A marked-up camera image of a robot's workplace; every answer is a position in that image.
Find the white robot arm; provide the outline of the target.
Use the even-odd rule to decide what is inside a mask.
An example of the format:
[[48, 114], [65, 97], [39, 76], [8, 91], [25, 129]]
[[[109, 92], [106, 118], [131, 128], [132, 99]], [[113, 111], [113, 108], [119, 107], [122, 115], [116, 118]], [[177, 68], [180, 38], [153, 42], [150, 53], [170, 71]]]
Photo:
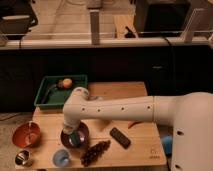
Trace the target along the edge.
[[213, 171], [213, 94], [144, 96], [90, 100], [75, 88], [63, 106], [63, 130], [71, 133], [83, 119], [154, 122], [173, 128], [171, 171]]

